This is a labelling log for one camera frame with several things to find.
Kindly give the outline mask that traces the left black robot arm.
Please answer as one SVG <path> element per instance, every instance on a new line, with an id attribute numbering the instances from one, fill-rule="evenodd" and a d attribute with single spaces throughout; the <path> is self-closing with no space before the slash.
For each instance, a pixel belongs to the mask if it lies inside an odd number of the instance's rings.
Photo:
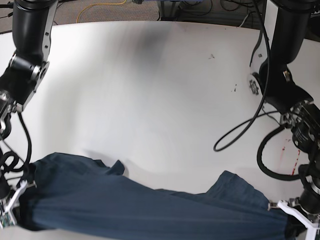
<path id="1" fill-rule="evenodd" d="M 258 41 L 250 59 L 248 81 L 254 95 L 280 114 L 280 125 L 261 142 L 257 164 L 267 176 L 280 181 L 300 180 L 300 197 L 277 203 L 277 208 L 297 219 L 306 228 L 306 239 L 320 236 L 320 110 L 312 96 L 298 86 L 288 65 L 302 46 L 308 21 L 316 0 L 265 0 L 257 10 L 260 21 Z M 263 164 L 267 142 L 290 129 L 296 148 L 308 155 L 309 162 L 300 165 L 292 175 L 269 170 Z"/>

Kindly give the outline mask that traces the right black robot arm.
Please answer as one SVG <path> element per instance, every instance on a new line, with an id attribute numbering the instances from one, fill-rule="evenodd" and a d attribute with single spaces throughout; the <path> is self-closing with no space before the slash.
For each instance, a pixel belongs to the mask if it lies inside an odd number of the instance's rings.
<path id="1" fill-rule="evenodd" d="M 15 0 L 12 37 L 15 51 L 0 77 L 0 139 L 11 133 L 11 114 L 22 112 L 48 68 L 56 0 Z"/>

